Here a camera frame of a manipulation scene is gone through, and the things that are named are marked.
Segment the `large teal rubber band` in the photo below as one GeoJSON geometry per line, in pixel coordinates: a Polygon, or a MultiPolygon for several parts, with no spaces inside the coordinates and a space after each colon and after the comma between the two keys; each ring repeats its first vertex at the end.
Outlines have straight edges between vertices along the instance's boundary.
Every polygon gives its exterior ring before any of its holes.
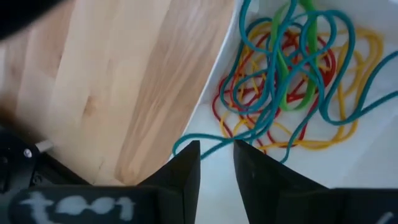
{"type": "MultiPolygon", "coordinates": [[[[297,135],[300,134],[300,130],[303,128],[305,123],[309,122],[309,119],[313,116],[313,114],[318,110],[318,107],[320,106],[320,103],[322,102],[322,98],[325,97],[327,92],[325,91],[325,85],[324,85],[324,80],[322,77],[321,72],[318,69],[317,65],[317,60],[318,57],[323,54],[322,51],[316,51],[312,54],[308,54],[306,52],[301,53],[303,55],[303,59],[300,61],[299,64],[294,65],[292,67],[292,70],[289,70],[289,74],[282,80],[280,72],[278,71],[278,68],[276,67],[277,63],[277,58],[276,58],[276,53],[272,52],[268,58],[268,67],[264,70],[257,71],[255,73],[252,73],[251,75],[248,75],[248,77],[243,78],[240,80],[237,85],[233,88],[233,100],[237,101],[236,97],[238,94],[238,90],[240,85],[246,81],[248,78],[253,78],[256,75],[259,75],[262,72],[267,72],[266,80],[265,83],[263,83],[263,93],[260,94],[260,97],[266,96],[267,98],[265,102],[257,109],[263,109],[263,111],[260,113],[260,116],[258,120],[256,121],[254,127],[252,129],[249,129],[237,136],[231,137],[231,138],[225,138],[223,136],[215,136],[215,135],[210,135],[210,134],[205,134],[205,133],[190,133],[182,136],[180,139],[178,139],[172,149],[172,154],[174,156],[177,155],[177,148],[179,145],[181,145],[183,142],[189,140],[189,139],[211,139],[211,140],[217,140],[220,143],[213,146],[211,149],[207,150],[205,153],[203,153],[200,158],[205,159],[208,157],[210,154],[214,153],[218,149],[231,144],[235,139],[240,139],[243,141],[247,142],[253,142],[257,138],[261,137],[264,133],[266,133],[270,128],[271,125],[274,123],[274,119],[277,116],[277,110],[281,109],[280,108],[280,102],[282,99],[284,99],[284,95],[287,91],[287,87],[293,79],[293,77],[296,75],[297,72],[302,72],[303,71],[303,66],[305,64],[310,64],[313,67],[313,71],[310,73],[306,73],[307,77],[309,78],[309,84],[313,83],[315,85],[315,94],[318,95],[317,101],[314,102],[314,109],[310,110],[308,112],[308,115],[305,117],[305,119],[297,126],[295,131],[293,132],[293,137],[290,137],[287,150],[285,153],[285,156],[283,159],[280,161],[281,163],[285,163],[286,160],[289,158],[289,153],[290,153],[290,147],[294,140],[297,139],[297,135]]],[[[260,102],[260,97],[255,105],[243,105],[244,109],[248,107],[255,107],[259,104],[260,102]]]]}

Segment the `red rubber band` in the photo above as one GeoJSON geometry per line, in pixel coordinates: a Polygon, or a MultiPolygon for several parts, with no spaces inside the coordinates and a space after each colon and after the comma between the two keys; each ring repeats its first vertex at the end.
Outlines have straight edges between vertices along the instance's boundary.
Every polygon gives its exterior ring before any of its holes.
{"type": "MultiPolygon", "coordinates": [[[[249,101],[249,104],[253,103],[255,100],[259,98],[259,94],[263,92],[263,87],[260,87],[259,84],[255,84],[254,87],[252,88],[243,88],[242,90],[241,97],[244,97],[245,95],[249,94],[252,91],[255,91],[256,94],[253,96],[253,98],[249,101]]],[[[247,128],[252,129],[255,125],[255,122],[257,121],[260,113],[262,110],[254,112],[254,114],[247,114],[247,115],[241,115],[239,114],[239,122],[234,126],[233,131],[230,130],[229,126],[225,123],[226,118],[229,116],[229,111],[225,111],[221,116],[219,115],[219,112],[216,107],[216,102],[220,98],[220,93],[218,93],[214,98],[213,102],[211,104],[212,112],[214,117],[218,120],[221,133],[225,138],[231,138],[234,137],[234,135],[237,133],[238,129],[240,126],[245,125],[247,128]]],[[[271,141],[271,144],[264,145],[263,142],[257,138],[256,141],[258,145],[260,146],[260,150],[263,150],[264,152],[267,151],[268,148],[270,147],[280,147],[280,148],[286,148],[286,143],[285,142],[276,142],[273,137],[271,136],[271,132],[267,131],[267,136],[269,140],[271,141]]]]}
{"type": "MultiPolygon", "coordinates": [[[[282,49],[287,49],[290,47],[295,47],[297,50],[299,47],[299,41],[298,41],[298,33],[293,33],[293,32],[286,32],[284,34],[285,40],[283,41],[282,44],[282,49]]],[[[249,67],[248,63],[251,66],[252,72],[254,73],[255,71],[259,70],[258,63],[260,61],[263,61],[265,59],[265,55],[260,55],[256,59],[252,59],[252,55],[254,54],[253,50],[249,50],[248,47],[243,47],[243,53],[239,53],[238,56],[238,66],[237,68],[234,69],[233,73],[233,84],[224,92],[229,93],[230,98],[232,98],[232,90],[233,87],[237,85],[238,80],[242,80],[243,78],[246,78],[248,74],[246,73],[246,69],[249,67]]],[[[321,56],[319,56],[320,60],[323,61],[322,64],[318,66],[320,69],[320,72],[322,74],[323,80],[324,80],[324,85],[327,87],[330,82],[333,79],[333,76],[336,72],[336,58],[331,49],[329,49],[326,53],[323,53],[321,56]]],[[[246,103],[246,105],[253,103],[255,100],[257,100],[260,97],[260,94],[263,93],[263,87],[260,87],[260,84],[256,83],[256,79],[260,78],[261,79],[261,85],[265,82],[266,80],[266,75],[267,72],[262,72],[259,75],[256,75],[254,78],[251,78],[253,82],[253,87],[246,88],[245,85],[243,85],[242,88],[239,88],[238,90],[238,98],[239,100],[242,100],[244,96],[246,96],[249,93],[254,92],[255,95],[246,103]]],[[[287,94],[287,102],[291,103],[293,101],[297,100],[302,100],[305,96],[305,93],[299,93],[299,89],[302,87],[303,84],[308,82],[307,78],[302,77],[302,79],[297,83],[295,88],[290,91],[290,93],[287,94]]]]}

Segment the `white plastic bin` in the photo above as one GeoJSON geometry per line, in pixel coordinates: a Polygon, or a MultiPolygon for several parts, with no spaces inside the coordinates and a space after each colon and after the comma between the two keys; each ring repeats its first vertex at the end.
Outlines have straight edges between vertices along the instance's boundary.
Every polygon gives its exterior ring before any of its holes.
{"type": "MultiPolygon", "coordinates": [[[[187,134],[220,133],[210,99],[238,48],[242,3],[234,0],[226,37],[185,128],[187,134]]],[[[398,49],[398,0],[315,0],[315,4],[324,9],[341,9],[355,23],[381,32],[387,41],[385,54],[398,49]]],[[[287,165],[328,187],[398,187],[398,99],[361,118],[359,132],[348,142],[324,152],[299,149],[290,154],[287,165]]],[[[223,147],[201,163],[195,224],[249,224],[234,173],[232,146],[223,147]]]]}

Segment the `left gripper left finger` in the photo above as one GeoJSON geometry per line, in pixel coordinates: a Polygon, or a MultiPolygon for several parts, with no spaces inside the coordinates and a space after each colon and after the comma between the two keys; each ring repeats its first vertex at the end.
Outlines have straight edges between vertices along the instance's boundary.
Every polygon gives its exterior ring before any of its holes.
{"type": "Polygon", "coordinates": [[[200,189],[200,142],[194,140],[138,184],[151,190],[136,224],[195,224],[200,189]]]}

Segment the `green rubber band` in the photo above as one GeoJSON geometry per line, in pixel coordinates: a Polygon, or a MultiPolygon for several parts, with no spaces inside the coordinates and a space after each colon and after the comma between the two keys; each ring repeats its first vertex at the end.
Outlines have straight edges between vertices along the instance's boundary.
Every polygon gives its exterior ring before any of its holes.
{"type": "MultiPolygon", "coordinates": [[[[313,0],[298,0],[298,3],[304,8],[306,12],[315,10],[313,0]]],[[[274,14],[271,25],[271,45],[274,45],[277,39],[278,27],[280,25],[282,13],[284,12],[285,8],[288,5],[289,5],[288,3],[284,4],[274,14]]],[[[308,33],[306,35],[306,38],[310,53],[314,53],[317,50],[317,25],[315,22],[312,25],[310,25],[310,27],[308,28],[308,33]]],[[[289,69],[280,50],[277,51],[276,58],[277,58],[276,67],[278,68],[278,71],[280,72],[281,75],[281,79],[283,80],[289,74],[289,69]]],[[[305,106],[308,105],[309,101],[313,98],[313,95],[315,94],[315,85],[311,83],[309,84],[307,89],[309,90],[309,93],[306,93],[304,95],[302,102],[299,103],[295,108],[291,108],[288,106],[287,93],[285,93],[284,99],[282,99],[280,102],[280,108],[284,111],[296,111],[303,109],[305,106]]]]}

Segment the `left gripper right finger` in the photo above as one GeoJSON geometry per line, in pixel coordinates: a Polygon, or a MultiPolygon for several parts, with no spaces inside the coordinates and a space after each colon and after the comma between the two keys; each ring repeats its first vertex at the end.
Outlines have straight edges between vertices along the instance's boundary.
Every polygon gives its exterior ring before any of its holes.
{"type": "Polygon", "coordinates": [[[249,224],[274,224],[282,192],[326,188],[243,140],[234,141],[233,158],[249,224]]]}

